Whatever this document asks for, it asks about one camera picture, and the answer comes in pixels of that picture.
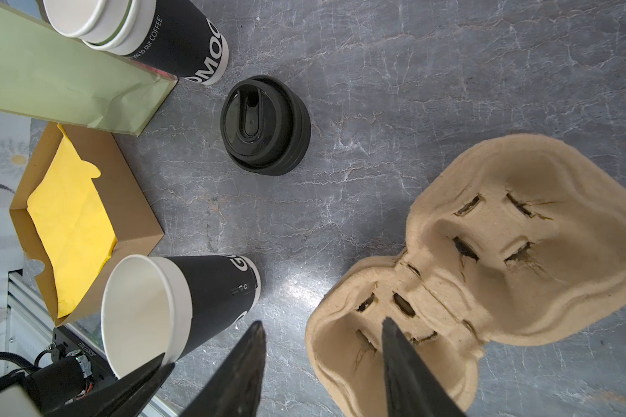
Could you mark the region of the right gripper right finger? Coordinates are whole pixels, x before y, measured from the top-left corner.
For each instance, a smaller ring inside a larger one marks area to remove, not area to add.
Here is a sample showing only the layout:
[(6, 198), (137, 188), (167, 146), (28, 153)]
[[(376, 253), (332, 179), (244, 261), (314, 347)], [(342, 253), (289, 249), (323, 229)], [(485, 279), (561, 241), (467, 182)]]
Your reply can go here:
[(391, 318), (383, 321), (382, 344), (389, 417), (465, 417)]

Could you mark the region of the black paper coffee cup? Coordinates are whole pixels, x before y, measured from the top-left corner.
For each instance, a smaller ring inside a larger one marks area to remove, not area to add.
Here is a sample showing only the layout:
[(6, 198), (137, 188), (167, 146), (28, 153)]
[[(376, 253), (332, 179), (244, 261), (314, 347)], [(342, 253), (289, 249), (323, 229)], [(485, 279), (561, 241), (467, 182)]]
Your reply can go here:
[(104, 289), (106, 359), (122, 379), (148, 361), (174, 363), (235, 325), (257, 304), (260, 273), (242, 255), (129, 255)]

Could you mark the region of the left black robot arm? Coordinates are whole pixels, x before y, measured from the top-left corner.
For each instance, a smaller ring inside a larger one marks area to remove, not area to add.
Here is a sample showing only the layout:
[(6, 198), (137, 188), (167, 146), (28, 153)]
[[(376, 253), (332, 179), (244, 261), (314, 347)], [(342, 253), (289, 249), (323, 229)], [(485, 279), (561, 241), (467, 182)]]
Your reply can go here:
[(52, 364), (40, 367), (0, 352), (0, 360), (17, 365), (0, 377), (0, 416), (139, 416), (175, 368), (160, 354), (118, 378), (97, 347), (64, 327), (37, 359), (46, 354)]

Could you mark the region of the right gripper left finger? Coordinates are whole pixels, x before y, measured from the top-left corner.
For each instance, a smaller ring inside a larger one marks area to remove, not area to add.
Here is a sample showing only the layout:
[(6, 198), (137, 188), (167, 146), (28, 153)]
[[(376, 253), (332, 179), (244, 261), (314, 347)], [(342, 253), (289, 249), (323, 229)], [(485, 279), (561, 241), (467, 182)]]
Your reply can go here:
[(181, 415), (255, 416), (261, 400), (266, 356), (263, 323), (254, 321)]

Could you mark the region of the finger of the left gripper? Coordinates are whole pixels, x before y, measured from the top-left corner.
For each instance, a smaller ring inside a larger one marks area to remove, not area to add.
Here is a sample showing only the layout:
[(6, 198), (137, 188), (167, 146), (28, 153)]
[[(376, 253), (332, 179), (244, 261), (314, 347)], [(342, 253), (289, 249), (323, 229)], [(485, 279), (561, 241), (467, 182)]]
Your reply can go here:
[(175, 368), (175, 363), (163, 365), (163, 357), (164, 354), (160, 354), (111, 386), (46, 415), (139, 416)]

